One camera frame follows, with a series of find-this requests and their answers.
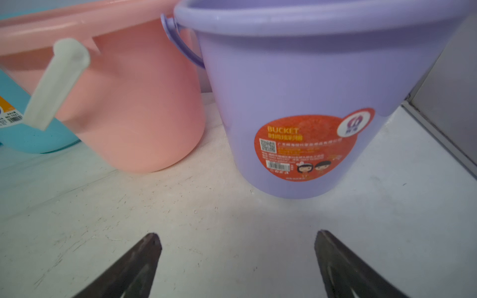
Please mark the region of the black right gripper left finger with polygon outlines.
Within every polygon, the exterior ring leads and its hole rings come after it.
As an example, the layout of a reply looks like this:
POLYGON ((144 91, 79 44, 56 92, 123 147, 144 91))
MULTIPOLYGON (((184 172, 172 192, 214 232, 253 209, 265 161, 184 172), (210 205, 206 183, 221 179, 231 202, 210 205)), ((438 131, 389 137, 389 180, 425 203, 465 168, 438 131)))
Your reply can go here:
POLYGON ((77 298, 147 298, 150 295, 162 252, 160 238, 148 233, 77 298))

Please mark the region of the purple plastic bucket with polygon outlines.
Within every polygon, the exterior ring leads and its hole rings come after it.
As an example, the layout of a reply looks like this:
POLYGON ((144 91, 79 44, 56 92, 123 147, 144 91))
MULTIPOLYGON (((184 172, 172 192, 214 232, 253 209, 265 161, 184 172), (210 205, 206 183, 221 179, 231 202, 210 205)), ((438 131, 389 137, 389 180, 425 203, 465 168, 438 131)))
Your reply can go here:
POLYGON ((473 1, 181 1, 167 37, 204 68, 241 175, 332 190, 442 53, 473 1))

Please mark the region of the teal bucket at back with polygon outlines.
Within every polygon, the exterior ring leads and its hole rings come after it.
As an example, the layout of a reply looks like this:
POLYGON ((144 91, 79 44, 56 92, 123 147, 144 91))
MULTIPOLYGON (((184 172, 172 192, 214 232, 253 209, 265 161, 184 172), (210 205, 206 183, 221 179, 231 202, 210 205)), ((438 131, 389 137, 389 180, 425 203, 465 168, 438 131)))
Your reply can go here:
POLYGON ((30 95, 1 72, 1 144, 24 153, 50 153, 63 150, 80 139, 59 120, 41 131, 24 124, 30 95))

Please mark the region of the pink plastic bucket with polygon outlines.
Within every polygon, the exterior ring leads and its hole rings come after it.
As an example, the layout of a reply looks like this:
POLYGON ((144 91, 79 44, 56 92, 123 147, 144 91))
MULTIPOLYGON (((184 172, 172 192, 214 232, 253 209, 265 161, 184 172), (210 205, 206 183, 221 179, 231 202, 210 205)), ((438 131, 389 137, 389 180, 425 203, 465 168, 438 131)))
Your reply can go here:
POLYGON ((205 128, 196 67, 161 22, 174 1, 2 1, 1 69, 30 95, 23 122, 59 120, 111 166, 149 173, 205 128))

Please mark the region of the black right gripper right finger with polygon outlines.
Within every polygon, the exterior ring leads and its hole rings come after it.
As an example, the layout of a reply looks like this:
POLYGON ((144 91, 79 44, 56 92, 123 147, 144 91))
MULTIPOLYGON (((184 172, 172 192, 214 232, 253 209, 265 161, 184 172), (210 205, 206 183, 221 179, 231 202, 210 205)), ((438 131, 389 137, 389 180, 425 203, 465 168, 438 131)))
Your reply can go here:
POLYGON ((320 230, 314 250, 329 298, 405 298, 328 230, 320 230))

